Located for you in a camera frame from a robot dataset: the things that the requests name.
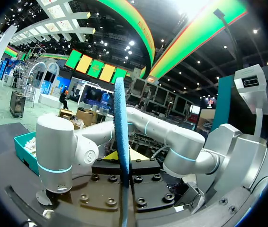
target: teal box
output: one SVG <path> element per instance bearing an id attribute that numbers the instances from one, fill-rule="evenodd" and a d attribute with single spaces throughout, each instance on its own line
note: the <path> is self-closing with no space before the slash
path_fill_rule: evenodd
<path id="1" fill-rule="evenodd" d="M 15 137 L 15 151 L 17 157 L 19 157 L 19 159 L 23 163 L 25 163 L 25 165 L 28 166 L 34 173 L 39 175 L 37 159 L 25 149 L 26 143 L 33 137 L 36 137 L 36 132 L 31 132 L 25 135 Z"/>

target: yellow panel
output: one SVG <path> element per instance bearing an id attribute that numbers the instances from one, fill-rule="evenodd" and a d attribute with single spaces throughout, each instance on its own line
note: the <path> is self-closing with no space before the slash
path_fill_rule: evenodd
<path id="1" fill-rule="evenodd" d="M 103 80 L 105 82 L 110 82 L 111 77 L 112 77 L 113 72 L 114 72 L 114 69 L 115 69 L 114 66 L 106 64 L 104 66 L 104 69 L 102 70 L 102 73 L 101 73 L 99 79 Z"/>
<path id="2" fill-rule="evenodd" d="M 93 59 L 90 58 L 89 56 L 83 55 L 81 57 L 80 62 L 77 65 L 76 71 L 79 71 L 79 72 L 82 72 L 82 73 L 86 73 L 92 60 Z"/>

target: person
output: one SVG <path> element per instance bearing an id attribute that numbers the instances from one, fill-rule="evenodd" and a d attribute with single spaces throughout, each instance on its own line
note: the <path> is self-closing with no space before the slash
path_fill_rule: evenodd
<path id="1" fill-rule="evenodd" d="M 63 108 L 68 110 L 69 108 L 68 108 L 67 100 L 66 100 L 67 94 L 68 94 L 68 90 L 61 93 L 61 95 L 59 97 L 59 101 L 63 104 Z"/>

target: green panel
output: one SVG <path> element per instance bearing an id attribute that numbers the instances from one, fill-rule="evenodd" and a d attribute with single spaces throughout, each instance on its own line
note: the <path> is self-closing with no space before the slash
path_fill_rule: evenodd
<path id="1" fill-rule="evenodd" d="M 21 57 L 21 60 L 23 61 L 23 60 L 25 59 L 25 57 L 26 57 L 26 54 L 24 53 L 24 54 L 22 55 L 22 57 Z"/>
<path id="2" fill-rule="evenodd" d="M 125 78 L 125 75 L 126 75 L 126 70 L 117 68 L 111 83 L 115 84 L 116 78 L 118 77 Z"/>
<path id="3" fill-rule="evenodd" d="M 81 57 L 80 52 L 78 52 L 76 50 L 72 50 L 65 65 L 71 69 L 74 69 L 76 67 L 80 57 Z"/>
<path id="4" fill-rule="evenodd" d="M 97 60 L 94 60 L 89 71 L 88 71 L 88 75 L 95 77 L 95 78 L 98 78 L 99 73 L 100 73 L 103 66 L 104 66 L 104 63 L 97 61 Z"/>

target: cardboard box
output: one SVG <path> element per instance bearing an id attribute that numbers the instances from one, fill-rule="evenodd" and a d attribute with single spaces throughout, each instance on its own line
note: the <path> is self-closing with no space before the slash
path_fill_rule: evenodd
<path id="1" fill-rule="evenodd" d="M 96 124 L 98 114 L 90 110 L 89 111 L 77 110 L 76 117 L 78 117 L 78 119 L 82 119 L 86 126 L 90 126 Z"/>
<path id="2" fill-rule="evenodd" d="M 64 119 L 67 119 L 67 120 L 70 120 L 70 119 L 71 119 L 71 116 L 63 115 L 63 118 L 64 118 Z"/>
<path id="3" fill-rule="evenodd" d="M 66 116 L 70 116 L 71 117 L 72 115 L 74 115 L 74 113 L 71 110 L 60 109 L 58 116 L 59 117 L 63 117 L 63 115 L 66 115 Z"/>

